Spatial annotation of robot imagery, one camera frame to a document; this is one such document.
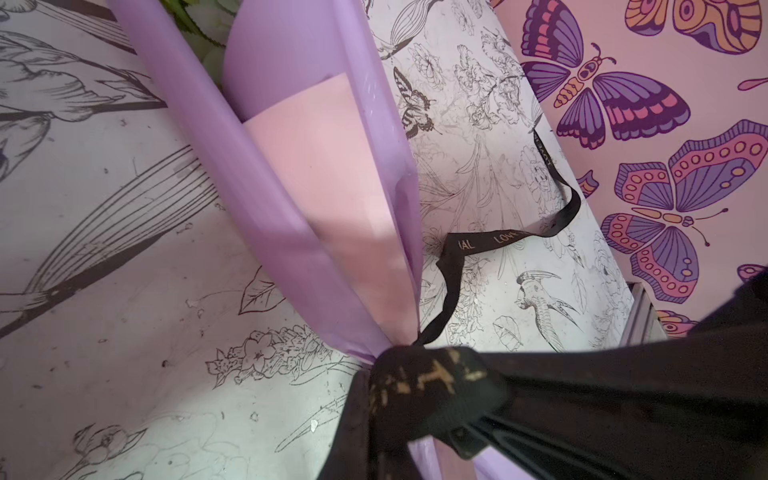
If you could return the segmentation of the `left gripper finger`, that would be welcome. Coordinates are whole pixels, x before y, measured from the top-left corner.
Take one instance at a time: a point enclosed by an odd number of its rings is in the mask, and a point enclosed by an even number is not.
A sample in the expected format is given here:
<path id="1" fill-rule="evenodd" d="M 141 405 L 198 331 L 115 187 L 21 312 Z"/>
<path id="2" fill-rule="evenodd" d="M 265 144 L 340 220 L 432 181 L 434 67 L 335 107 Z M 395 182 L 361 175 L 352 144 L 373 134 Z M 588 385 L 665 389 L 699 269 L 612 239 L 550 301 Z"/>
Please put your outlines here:
<path id="1" fill-rule="evenodd" d="M 318 480 L 369 478 L 370 372 L 358 371 L 351 382 L 330 452 Z"/>

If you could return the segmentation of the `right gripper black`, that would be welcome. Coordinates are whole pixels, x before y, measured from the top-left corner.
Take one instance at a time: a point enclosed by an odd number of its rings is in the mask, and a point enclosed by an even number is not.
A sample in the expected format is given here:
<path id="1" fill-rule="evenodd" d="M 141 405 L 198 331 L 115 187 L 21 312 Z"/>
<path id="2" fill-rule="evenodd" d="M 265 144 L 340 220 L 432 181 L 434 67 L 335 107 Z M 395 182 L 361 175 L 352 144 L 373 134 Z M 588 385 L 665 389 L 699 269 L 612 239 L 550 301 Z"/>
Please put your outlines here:
<path id="1" fill-rule="evenodd" d="M 489 353 L 509 397 L 445 435 L 537 479 L 763 479 L 767 278 L 687 337 L 579 353 Z"/>

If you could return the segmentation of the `black printed ribbon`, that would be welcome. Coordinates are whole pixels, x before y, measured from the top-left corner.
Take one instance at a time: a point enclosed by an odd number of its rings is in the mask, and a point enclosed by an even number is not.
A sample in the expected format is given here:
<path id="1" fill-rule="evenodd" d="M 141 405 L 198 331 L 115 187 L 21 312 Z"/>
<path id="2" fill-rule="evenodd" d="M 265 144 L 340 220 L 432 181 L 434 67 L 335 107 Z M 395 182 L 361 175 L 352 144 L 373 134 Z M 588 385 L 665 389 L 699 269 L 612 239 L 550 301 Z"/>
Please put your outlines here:
<path id="1" fill-rule="evenodd" d="M 413 475 L 415 463 L 407 445 L 424 437 L 445 441 L 464 459 L 492 447 L 531 469 L 584 466 L 583 456 L 574 449 L 524 431 L 505 414 L 512 400 L 508 379 L 488 367 L 476 351 L 429 346 L 456 310 L 466 258 L 530 235 L 509 229 L 446 237 L 437 262 L 446 284 L 442 311 L 412 345 L 384 352 L 370 373 L 369 457 L 380 471 L 402 468 Z"/>

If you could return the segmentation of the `white fake flower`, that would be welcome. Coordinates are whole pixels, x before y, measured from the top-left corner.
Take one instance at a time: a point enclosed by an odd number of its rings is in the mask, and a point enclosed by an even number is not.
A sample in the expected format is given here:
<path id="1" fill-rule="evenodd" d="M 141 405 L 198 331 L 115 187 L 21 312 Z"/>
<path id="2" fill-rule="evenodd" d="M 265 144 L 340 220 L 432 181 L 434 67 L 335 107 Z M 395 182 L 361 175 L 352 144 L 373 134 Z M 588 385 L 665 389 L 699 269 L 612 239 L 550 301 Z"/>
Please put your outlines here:
<path id="1" fill-rule="evenodd" d="M 241 0 L 161 0 L 214 84 L 222 88 L 227 41 Z"/>

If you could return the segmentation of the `purple pink wrapping paper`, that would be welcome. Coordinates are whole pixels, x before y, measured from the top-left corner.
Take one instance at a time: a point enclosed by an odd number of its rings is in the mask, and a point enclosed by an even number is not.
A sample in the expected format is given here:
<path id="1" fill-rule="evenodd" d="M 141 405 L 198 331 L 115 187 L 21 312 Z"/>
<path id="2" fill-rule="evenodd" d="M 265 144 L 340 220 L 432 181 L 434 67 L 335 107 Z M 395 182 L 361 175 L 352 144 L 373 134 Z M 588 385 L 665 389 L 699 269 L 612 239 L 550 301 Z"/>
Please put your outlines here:
<path id="1" fill-rule="evenodd" d="M 267 321 L 225 379 L 298 385 L 262 410 L 262 479 L 307 479 L 329 450 L 344 360 L 412 342 L 447 308 L 449 234 L 520 229 L 505 155 L 524 139 L 517 59 L 487 1 L 193 1 L 223 29 L 205 74 L 181 16 L 111 5 L 259 263 Z"/>

